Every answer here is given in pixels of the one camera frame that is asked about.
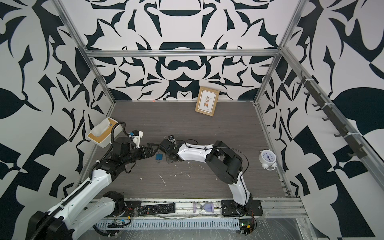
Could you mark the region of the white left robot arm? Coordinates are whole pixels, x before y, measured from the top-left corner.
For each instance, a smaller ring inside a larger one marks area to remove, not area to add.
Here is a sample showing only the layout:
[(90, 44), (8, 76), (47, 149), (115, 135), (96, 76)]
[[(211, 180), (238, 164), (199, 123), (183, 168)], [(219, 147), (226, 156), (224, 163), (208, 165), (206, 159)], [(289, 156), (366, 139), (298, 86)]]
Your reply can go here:
[(128, 133), (123, 129), (124, 137), (116, 139), (115, 129), (125, 126), (118, 122), (112, 127), (109, 149), (82, 184), (48, 211), (38, 211), (30, 218), (27, 240), (77, 240), (104, 217), (123, 211), (124, 196), (116, 192), (108, 193), (90, 208), (87, 205), (126, 170), (126, 165), (151, 158), (156, 152), (155, 144), (140, 144), (140, 131)]

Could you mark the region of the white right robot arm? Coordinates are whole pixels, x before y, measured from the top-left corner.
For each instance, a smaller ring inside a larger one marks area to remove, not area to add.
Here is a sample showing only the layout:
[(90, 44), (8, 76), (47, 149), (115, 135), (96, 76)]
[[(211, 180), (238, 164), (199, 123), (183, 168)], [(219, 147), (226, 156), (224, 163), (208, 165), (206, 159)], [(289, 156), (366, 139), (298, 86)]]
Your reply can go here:
[(244, 180), (243, 159), (233, 148), (222, 141), (213, 145), (192, 145), (187, 142), (163, 140), (159, 150), (174, 162), (196, 161), (205, 163), (217, 179), (227, 184), (233, 195), (232, 200), (222, 200), (224, 217), (262, 216), (259, 200), (254, 200)]

